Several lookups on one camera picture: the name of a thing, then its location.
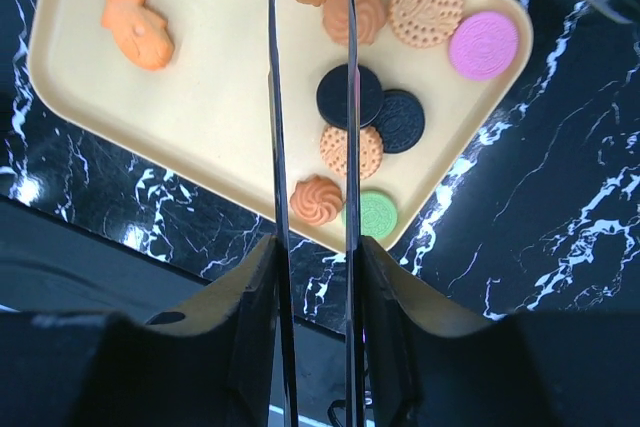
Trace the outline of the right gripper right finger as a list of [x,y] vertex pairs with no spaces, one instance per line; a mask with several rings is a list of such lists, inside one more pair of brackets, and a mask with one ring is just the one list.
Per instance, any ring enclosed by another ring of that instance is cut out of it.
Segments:
[[634,312],[520,312],[492,322],[361,243],[379,426],[635,426]]

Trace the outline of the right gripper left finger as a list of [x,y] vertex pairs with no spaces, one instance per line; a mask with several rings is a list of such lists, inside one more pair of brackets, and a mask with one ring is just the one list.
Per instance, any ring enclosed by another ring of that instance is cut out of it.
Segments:
[[264,426],[278,242],[146,324],[117,312],[1,318],[5,426]]

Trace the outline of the metal tongs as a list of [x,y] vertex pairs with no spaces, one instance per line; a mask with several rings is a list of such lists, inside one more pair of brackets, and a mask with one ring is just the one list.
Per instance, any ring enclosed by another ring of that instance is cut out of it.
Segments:
[[[360,76],[358,69],[357,18],[355,0],[347,0],[348,61],[347,61],[347,185],[342,206],[337,207],[336,188],[332,183],[314,177],[294,189],[294,204],[309,213],[313,221],[325,221],[331,214],[346,213],[346,394],[345,419],[348,426],[366,424],[365,351],[363,340],[363,310],[359,298],[363,267],[361,266],[360,229]],[[285,423],[298,424],[297,388],[295,381],[292,308],[284,302],[291,299],[289,259],[289,211],[287,195],[285,143],[283,128],[280,61],[277,37],[276,0],[268,0],[269,92],[271,143],[274,176],[274,206],[278,248],[285,262],[278,273],[279,313],[285,389]]]

